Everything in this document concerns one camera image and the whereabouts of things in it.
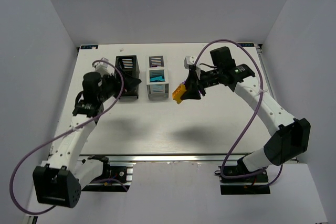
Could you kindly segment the yellow L-shaped lego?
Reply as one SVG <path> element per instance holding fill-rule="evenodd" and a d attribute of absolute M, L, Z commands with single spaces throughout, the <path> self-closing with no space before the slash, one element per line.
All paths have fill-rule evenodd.
<path fill-rule="evenodd" d="M 180 83 L 180 85 L 175 89 L 175 91 L 172 93 L 173 100 L 180 104 L 182 102 L 182 95 L 186 92 L 186 87 L 183 83 Z"/>

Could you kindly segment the teal long lego brick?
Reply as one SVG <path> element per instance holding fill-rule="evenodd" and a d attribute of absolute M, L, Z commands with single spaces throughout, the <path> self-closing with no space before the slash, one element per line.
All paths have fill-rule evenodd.
<path fill-rule="evenodd" d="M 149 82 L 165 82 L 164 76 L 155 76 L 155 77 L 150 77 Z"/>

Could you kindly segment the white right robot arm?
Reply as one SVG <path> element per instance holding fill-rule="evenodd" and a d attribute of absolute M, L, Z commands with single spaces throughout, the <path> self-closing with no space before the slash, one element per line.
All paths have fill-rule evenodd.
<path fill-rule="evenodd" d="M 280 166 L 306 152 L 311 130 L 308 120 L 287 112 L 263 89 L 261 77 L 256 77 L 246 64 L 236 64 L 228 47 L 214 49 L 210 54 L 213 62 L 210 71 L 201 70 L 195 57 L 185 57 L 188 77 L 174 91 L 173 99 L 178 104 L 184 100 L 199 100 L 207 88 L 222 84 L 253 109 L 253 117 L 261 119 L 271 136 L 261 149 L 240 158 L 232 174 L 222 170 L 221 176 L 241 179 L 257 175 L 270 165 Z"/>

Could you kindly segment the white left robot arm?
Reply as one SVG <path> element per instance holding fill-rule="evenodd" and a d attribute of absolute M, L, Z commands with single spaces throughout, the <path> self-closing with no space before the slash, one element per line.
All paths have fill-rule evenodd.
<path fill-rule="evenodd" d="M 98 72 L 86 73 L 83 90 L 75 99 L 72 112 L 72 132 L 63 137 L 58 149 L 43 166 L 33 171 L 33 181 L 37 201 L 41 204 L 73 208 L 82 189 L 95 179 L 113 178 L 109 160 L 98 155 L 77 161 L 88 136 L 95 129 L 97 115 L 103 112 L 103 104 L 109 98 L 117 98 L 120 93 L 132 91 L 141 80 L 122 72 L 121 75 Z"/>

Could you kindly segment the black slotted container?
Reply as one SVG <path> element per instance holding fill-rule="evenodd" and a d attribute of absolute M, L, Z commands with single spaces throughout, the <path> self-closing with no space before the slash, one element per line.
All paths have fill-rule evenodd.
<path fill-rule="evenodd" d="M 122 73 L 124 89 L 121 98 L 139 98 L 140 69 L 136 55 L 116 56 L 115 66 Z"/>

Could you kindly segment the right blue corner label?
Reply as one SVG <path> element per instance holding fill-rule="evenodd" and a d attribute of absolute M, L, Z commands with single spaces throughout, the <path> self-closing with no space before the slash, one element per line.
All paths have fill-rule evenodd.
<path fill-rule="evenodd" d="M 252 42 L 238 43 L 241 47 L 254 47 L 255 44 Z"/>

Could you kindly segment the blue corner label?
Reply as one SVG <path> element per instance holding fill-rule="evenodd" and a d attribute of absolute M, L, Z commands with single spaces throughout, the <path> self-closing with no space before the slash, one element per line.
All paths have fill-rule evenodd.
<path fill-rule="evenodd" d="M 241 47 L 254 47 L 255 44 L 252 42 L 238 43 Z"/>
<path fill-rule="evenodd" d="M 98 45 L 81 45 L 80 50 L 98 49 Z"/>

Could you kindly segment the white slotted container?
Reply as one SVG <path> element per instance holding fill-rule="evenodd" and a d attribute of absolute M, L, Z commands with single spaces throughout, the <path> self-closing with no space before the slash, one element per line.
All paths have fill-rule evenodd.
<path fill-rule="evenodd" d="M 165 56 L 147 56 L 146 88 L 150 100 L 164 100 L 169 97 L 169 75 Z"/>

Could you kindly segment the left blue corner label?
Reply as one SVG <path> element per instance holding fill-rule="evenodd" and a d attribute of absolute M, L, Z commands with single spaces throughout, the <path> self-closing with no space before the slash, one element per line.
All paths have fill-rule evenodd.
<path fill-rule="evenodd" d="M 98 49 L 98 45 L 81 45 L 80 50 Z"/>

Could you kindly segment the aluminium table front rail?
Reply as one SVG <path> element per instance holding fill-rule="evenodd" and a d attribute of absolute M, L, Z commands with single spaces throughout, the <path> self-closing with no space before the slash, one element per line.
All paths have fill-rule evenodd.
<path fill-rule="evenodd" d="M 222 162 L 226 155 L 208 154 L 208 155 L 191 155 L 191 154 L 161 154 L 161 155 L 108 155 L 99 154 L 99 156 L 106 156 L 110 161 L 114 162 Z"/>

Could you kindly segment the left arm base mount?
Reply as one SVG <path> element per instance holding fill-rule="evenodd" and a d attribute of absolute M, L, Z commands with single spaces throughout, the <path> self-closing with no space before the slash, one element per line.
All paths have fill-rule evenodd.
<path fill-rule="evenodd" d="M 84 187 L 82 191 L 126 192 L 123 187 L 129 189 L 132 181 L 133 163 L 112 161 L 103 155 L 91 155 L 81 159 L 79 163 L 82 165 L 91 160 L 103 163 L 103 173 Z"/>

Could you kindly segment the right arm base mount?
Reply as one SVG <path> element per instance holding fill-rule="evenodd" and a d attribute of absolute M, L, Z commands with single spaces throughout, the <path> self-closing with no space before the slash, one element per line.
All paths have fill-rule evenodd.
<path fill-rule="evenodd" d="M 214 171 L 214 175 L 219 177 L 221 195 L 269 195 L 268 175 L 266 171 L 245 178 L 223 178 L 220 175 L 220 167 Z"/>

